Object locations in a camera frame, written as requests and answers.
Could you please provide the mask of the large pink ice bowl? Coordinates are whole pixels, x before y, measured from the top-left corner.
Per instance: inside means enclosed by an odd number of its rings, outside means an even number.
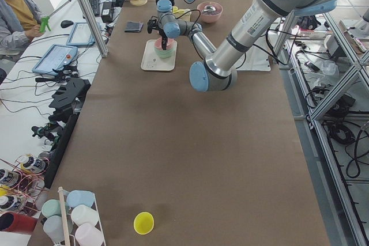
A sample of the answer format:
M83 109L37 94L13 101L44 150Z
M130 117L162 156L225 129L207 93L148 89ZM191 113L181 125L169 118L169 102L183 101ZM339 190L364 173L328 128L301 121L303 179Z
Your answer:
M200 22L214 23L222 15L223 7L217 2L201 2L197 9L201 12Z

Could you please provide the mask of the cream serving tray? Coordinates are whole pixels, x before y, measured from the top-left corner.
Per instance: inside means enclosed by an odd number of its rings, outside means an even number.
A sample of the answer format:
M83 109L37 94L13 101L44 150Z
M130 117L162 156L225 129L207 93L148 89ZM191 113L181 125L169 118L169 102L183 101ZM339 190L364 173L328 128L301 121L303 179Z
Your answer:
M172 71L175 68L177 41L168 40L168 50L165 54L161 46L161 39L151 39L146 42L144 54L141 61L141 69L145 71Z

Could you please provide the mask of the grey folded cloth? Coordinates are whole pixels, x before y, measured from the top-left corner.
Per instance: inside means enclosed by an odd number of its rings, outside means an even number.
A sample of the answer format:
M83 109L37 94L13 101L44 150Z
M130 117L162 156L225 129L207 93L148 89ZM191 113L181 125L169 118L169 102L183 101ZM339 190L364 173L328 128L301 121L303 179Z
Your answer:
M139 22L128 21L126 23L125 32L126 33L140 33L142 31L143 26L144 26L144 23L141 21Z

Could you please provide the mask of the black keyboard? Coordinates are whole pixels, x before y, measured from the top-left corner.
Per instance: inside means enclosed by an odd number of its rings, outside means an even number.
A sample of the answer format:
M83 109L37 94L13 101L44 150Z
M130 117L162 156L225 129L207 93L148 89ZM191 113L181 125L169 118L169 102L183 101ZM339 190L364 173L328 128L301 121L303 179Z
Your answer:
M88 0L88 1L90 3L94 16L95 17L99 16L100 15L99 0Z

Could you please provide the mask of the blue teach pendant far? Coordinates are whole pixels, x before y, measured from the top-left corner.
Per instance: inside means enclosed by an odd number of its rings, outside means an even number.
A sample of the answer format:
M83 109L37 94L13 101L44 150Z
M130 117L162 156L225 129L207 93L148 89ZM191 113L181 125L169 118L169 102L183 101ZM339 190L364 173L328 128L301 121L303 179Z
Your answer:
M89 25L86 22L75 22L67 39L67 46L90 47L94 45L93 37Z

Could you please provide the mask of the blue teach pendant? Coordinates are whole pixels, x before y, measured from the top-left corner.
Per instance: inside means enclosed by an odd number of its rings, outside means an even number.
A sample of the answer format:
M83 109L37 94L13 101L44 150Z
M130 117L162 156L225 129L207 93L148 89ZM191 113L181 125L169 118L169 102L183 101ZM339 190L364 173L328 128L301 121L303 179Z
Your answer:
M69 65L78 53L75 46L53 44L42 58L32 68L33 73L57 75L57 70L62 70Z
M89 25L86 22L75 22L67 39L67 46L90 47L94 45L93 37Z

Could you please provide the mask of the black computer mouse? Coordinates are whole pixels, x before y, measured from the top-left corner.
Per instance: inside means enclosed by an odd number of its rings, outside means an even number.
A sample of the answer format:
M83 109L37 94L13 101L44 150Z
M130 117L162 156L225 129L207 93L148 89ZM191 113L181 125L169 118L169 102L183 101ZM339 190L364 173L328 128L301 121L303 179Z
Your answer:
M74 24L73 21L70 21L70 20L63 20L61 23L60 23L60 26L61 28L65 29L65 28L68 28L70 26L72 26Z

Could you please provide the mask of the blue teach pendant near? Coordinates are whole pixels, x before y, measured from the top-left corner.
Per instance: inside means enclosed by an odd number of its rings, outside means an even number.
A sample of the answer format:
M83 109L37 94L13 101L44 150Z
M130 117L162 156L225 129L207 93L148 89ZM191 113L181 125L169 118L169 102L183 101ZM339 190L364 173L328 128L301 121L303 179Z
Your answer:
M53 44L42 58L32 68L33 73L57 75L57 70L62 70L69 65L78 53L75 46Z

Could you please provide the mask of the person in grey jacket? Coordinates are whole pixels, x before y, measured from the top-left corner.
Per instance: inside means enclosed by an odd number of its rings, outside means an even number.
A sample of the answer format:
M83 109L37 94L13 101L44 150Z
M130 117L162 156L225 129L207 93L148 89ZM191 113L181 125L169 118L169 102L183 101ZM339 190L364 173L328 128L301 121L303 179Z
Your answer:
M45 14L33 0L1 0L1 50L23 51L41 37Z

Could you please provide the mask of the blue plastic cup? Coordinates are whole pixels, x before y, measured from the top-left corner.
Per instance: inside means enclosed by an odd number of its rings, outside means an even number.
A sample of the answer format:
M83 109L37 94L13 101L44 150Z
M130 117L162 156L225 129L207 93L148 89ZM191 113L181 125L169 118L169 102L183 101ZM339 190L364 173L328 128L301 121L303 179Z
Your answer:
M94 193L84 190L73 190L67 195L66 201L67 205L71 208L75 208L78 205L92 207L95 201Z

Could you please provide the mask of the white plastic cup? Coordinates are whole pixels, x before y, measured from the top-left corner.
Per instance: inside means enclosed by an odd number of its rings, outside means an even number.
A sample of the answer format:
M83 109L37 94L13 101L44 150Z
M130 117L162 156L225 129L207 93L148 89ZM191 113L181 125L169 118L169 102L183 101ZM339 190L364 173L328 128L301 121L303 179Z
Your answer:
M93 226L99 221L99 214L96 210L85 205L78 205L71 212L71 220L81 226L84 223L90 223Z

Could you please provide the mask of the white cup rack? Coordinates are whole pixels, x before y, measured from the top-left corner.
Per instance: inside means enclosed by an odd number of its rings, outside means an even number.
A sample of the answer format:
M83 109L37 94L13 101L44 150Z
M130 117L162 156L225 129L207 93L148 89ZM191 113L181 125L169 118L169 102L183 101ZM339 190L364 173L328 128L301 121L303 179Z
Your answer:
M96 196L91 191L66 191L41 209L43 232L53 245L106 245Z

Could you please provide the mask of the pink plastic cup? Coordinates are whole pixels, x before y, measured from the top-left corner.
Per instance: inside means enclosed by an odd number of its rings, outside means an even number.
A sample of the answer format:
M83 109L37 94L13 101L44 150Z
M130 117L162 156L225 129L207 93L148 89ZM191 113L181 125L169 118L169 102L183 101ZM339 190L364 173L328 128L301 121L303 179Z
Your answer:
M82 246L101 246L104 241L102 232L88 222L77 228L75 237Z

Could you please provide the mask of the red cylinder can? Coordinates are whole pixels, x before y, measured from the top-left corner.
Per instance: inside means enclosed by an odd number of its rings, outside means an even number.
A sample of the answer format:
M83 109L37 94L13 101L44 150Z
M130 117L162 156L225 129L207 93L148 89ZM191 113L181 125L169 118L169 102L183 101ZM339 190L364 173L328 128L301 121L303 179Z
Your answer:
M1 232L32 234L37 219L27 215L7 212L1 215Z

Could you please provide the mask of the aluminium frame post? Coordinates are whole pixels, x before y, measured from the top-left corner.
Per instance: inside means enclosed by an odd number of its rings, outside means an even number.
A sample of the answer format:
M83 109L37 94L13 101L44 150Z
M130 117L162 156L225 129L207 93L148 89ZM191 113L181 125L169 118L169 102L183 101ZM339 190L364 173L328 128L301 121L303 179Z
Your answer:
M78 4L81 8L83 15L87 21L91 34L95 39L95 43L98 47L99 53L102 58L106 58L108 56L108 48L103 40L103 37L100 33L100 29L95 20L91 5L88 0L77 0Z

